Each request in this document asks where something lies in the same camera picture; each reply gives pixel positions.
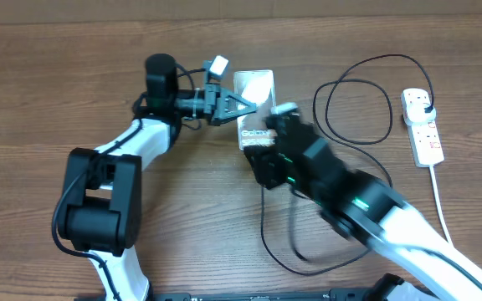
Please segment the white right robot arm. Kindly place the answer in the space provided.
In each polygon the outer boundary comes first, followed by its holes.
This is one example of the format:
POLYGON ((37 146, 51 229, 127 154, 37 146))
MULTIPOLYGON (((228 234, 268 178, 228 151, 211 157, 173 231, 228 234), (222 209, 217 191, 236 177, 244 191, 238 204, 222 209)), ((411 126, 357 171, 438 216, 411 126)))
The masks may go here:
POLYGON ((266 189, 283 184, 320 206, 321 216, 412 274, 440 300, 482 300, 482 269, 443 239, 421 212, 379 178, 351 170, 296 111, 270 115, 271 146, 244 154, 266 189))

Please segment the Galaxy S25 Ultra smartphone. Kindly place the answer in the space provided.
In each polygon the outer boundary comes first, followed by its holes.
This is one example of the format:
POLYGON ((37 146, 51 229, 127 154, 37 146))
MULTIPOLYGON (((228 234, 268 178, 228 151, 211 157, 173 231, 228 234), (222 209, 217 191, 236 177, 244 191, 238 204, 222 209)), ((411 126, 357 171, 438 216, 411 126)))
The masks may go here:
POLYGON ((233 76, 233 86, 236 94, 255 104, 257 109, 254 113, 237 118, 239 149, 273 145, 275 133, 264 122, 276 106, 273 71, 238 71, 233 76))

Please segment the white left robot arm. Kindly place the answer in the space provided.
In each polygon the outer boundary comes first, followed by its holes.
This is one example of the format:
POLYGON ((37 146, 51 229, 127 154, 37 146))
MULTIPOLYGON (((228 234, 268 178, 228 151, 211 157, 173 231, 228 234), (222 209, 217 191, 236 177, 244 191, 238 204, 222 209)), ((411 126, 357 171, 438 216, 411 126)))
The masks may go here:
POLYGON ((220 126, 256 112, 256 104, 220 84, 227 67, 221 55, 206 60, 202 87, 182 89, 178 80, 191 72, 169 54, 153 54, 146 59, 146 91, 131 107, 128 129, 107 144, 69 153, 51 235, 61 252, 93 264, 105 300, 153 298, 136 254, 142 172, 173 147, 184 120, 220 126))

